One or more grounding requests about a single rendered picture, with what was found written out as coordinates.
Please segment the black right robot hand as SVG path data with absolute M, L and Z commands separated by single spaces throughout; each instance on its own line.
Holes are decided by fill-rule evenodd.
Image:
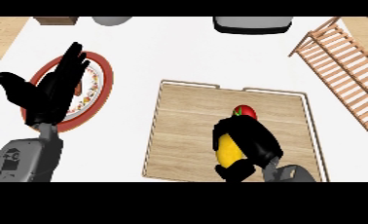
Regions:
M 229 134 L 244 154 L 227 168 L 216 165 L 216 172 L 227 182 L 241 182 L 254 172 L 254 167 L 264 168 L 270 160 L 284 156 L 276 137 L 250 116 L 232 116 L 219 121 L 213 129 L 213 150 L 217 139 Z

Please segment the grey round object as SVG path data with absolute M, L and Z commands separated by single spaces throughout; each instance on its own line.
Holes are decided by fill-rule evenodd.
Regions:
M 127 22 L 130 17 L 93 17 L 94 22 L 103 26 L 115 26 Z

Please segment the grey and black appliance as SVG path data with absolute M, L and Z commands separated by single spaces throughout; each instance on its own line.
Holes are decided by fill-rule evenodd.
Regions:
M 292 17 L 213 17 L 214 29 L 233 34 L 279 34 L 289 30 Z

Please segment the wooden tiered shelf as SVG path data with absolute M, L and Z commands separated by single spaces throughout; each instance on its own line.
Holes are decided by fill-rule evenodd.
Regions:
M 368 52 L 332 17 L 303 36 L 289 52 L 298 55 L 344 108 L 368 131 Z

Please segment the brown wooden box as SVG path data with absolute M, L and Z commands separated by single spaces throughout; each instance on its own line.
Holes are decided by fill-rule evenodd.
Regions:
M 75 25 L 77 17 L 34 17 L 41 25 Z

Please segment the wooden tray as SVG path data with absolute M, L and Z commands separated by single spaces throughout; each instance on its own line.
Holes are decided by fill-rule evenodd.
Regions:
M 307 95 L 164 80 L 142 175 L 193 182 L 326 182 Z

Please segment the yellow lemon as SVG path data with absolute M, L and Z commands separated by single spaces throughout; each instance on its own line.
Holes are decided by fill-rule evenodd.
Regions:
M 244 158 L 244 154 L 227 133 L 223 134 L 217 139 L 216 158 L 223 168 L 227 168 L 239 159 Z

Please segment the red rimmed plate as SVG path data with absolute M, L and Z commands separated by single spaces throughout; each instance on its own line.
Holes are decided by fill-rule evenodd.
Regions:
M 75 87 L 72 103 L 57 131 L 75 129 L 100 110 L 114 85 L 114 72 L 106 58 L 94 52 L 84 52 L 90 61 Z

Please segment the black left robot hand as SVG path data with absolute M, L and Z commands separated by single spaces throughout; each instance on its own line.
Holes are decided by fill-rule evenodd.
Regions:
M 0 72 L 0 86 L 7 100 L 26 110 L 29 127 L 38 124 L 56 126 L 63 121 L 87 66 L 81 44 L 74 42 L 55 71 L 46 74 L 37 86 L 16 74 Z

